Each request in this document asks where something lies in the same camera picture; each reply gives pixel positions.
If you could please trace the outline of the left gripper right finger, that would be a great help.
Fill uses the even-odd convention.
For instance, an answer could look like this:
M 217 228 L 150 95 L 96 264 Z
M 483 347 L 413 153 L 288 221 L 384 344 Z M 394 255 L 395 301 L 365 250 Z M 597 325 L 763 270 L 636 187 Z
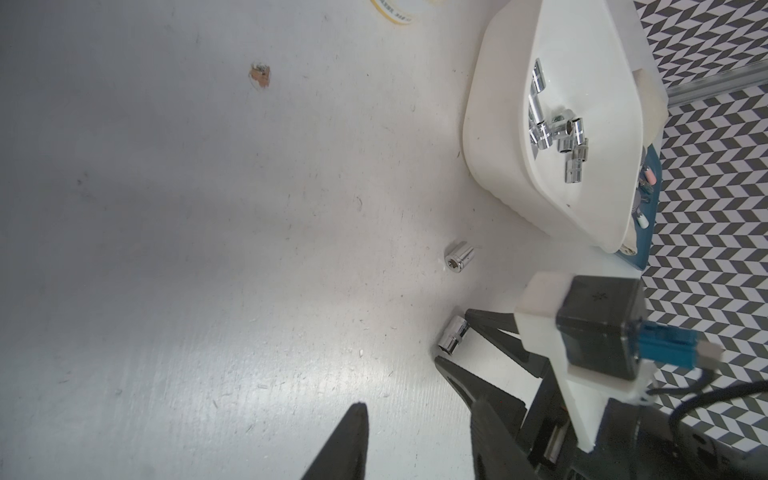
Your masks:
M 473 413 L 471 444 L 476 479 L 537 479 L 533 467 L 495 413 Z

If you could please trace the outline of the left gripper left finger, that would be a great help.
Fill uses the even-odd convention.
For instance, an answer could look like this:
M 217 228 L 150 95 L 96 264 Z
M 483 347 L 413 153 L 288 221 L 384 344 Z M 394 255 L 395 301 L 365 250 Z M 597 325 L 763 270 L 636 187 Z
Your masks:
M 310 464 L 303 480 L 363 480 L 369 443 L 369 415 L 363 402 L 352 404 Z

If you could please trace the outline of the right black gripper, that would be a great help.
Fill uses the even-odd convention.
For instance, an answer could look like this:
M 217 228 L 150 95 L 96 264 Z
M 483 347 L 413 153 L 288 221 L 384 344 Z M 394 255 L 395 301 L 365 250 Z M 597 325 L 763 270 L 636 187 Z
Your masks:
M 529 352 L 519 338 L 513 313 L 467 309 L 469 327 L 509 357 L 529 376 L 540 380 L 530 404 L 499 389 L 446 357 L 434 365 L 468 408 L 486 400 L 518 446 L 536 479 L 605 479 L 606 468 L 578 447 L 578 439 L 549 360 Z

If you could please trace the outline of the long silver socket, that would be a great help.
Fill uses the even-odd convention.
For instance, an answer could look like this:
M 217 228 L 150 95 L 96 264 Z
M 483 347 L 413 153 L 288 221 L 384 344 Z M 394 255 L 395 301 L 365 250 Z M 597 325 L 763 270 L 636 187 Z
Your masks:
M 546 123 L 546 118 L 538 99 L 538 93 L 535 90 L 528 92 L 528 108 L 531 130 L 539 138 L 541 136 L 541 125 Z
M 546 150 L 552 146 L 553 136 L 550 125 L 547 121 L 542 121 L 530 126 L 531 142 L 538 150 Z

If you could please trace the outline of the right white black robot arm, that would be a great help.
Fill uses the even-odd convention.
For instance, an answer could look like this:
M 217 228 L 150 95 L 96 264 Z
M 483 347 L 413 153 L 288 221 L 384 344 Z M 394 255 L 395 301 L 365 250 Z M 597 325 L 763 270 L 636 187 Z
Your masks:
M 531 404 L 450 360 L 474 330 L 541 384 Z M 767 449 L 740 453 L 666 414 L 612 400 L 594 449 L 585 453 L 547 358 L 527 351 L 513 314 L 469 309 L 453 317 L 437 342 L 437 370 L 467 406 L 483 403 L 471 423 L 479 479 L 764 479 Z

